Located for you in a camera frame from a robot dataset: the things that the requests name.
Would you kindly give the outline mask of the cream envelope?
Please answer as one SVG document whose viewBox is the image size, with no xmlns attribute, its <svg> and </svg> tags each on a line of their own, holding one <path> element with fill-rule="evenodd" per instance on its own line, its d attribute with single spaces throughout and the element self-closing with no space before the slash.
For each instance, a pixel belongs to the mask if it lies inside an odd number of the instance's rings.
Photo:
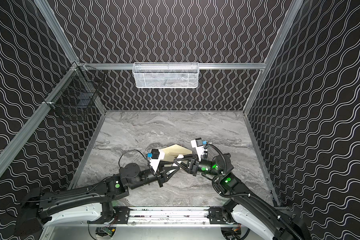
<svg viewBox="0 0 360 240">
<path fill-rule="evenodd" d="M 177 144 L 160 149 L 160 151 L 164 153 L 163 161 L 165 162 L 173 162 L 179 155 L 185 156 L 193 153 L 191 150 Z"/>
</svg>

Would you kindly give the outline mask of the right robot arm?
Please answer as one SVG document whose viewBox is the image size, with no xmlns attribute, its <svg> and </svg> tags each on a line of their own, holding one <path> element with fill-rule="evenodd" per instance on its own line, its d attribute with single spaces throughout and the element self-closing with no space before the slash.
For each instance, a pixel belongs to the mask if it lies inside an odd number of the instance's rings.
<svg viewBox="0 0 360 240">
<path fill-rule="evenodd" d="M 223 205 L 225 222 L 236 222 L 264 240 L 310 240 L 304 221 L 291 213 L 271 206 L 251 191 L 232 171 L 230 154 L 215 156 L 211 161 L 197 155 L 185 155 L 174 163 L 189 174 L 212 176 L 217 194 L 228 201 Z"/>
</svg>

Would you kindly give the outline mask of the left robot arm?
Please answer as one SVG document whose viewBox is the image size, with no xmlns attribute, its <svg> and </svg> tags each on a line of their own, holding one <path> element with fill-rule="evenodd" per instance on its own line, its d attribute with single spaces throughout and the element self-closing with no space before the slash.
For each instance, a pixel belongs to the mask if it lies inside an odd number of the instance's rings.
<svg viewBox="0 0 360 240">
<path fill-rule="evenodd" d="M 129 190 L 158 182 L 162 187 L 177 171 L 176 165 L 166 166 L 160 162 L 158 170 L 141 170 L 136 163 L 127 164 L 119 173 L 100 182 L 77 189 L 47 192 L 41 188 L 30 190 L 20 203 L 14 236 L 27 237 L 38 233 L 53 220 L 53 215 L 88 204 L 99 204 L 100 216 L 92 222 L 102 224 L 111 221 L 115 214 L 112 202 L 129 196 Z"/>
</svg>

